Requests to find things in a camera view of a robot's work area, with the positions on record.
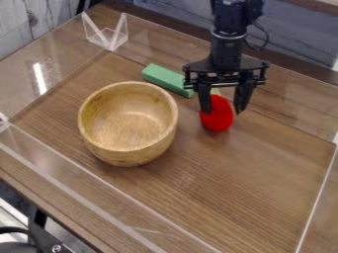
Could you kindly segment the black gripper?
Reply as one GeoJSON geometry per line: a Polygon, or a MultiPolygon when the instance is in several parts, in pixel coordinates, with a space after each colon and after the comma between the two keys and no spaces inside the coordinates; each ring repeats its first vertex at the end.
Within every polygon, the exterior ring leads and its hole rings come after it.
{"type": "Polygon", "coordinates": [[[208,56],[182,67],[184,88],[197,90],[201,111],[210,114],[212,88],[238,86],[234,107],[237,114],[241,114],[248,108],[257,86],[266,84],[269,68],[270,64],[266,61],[244,56],[238,68],[222,69],[213,64],[212,57],[208,56]]]}

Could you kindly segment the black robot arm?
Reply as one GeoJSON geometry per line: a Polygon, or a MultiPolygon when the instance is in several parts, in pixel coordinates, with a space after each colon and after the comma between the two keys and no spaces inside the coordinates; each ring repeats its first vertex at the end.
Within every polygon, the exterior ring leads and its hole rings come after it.
{"type": "Polygon", "coordinates": [[[264,16],[265,0],[210,0],[213,26],[206,58],[182,67],[184,88],[198,94],[201,111],[212,114],[212,89],[234,87],[236,113],[241,114],[254,90],[268,80],[270,65],[244,55],[252,25],[264,16]]]}

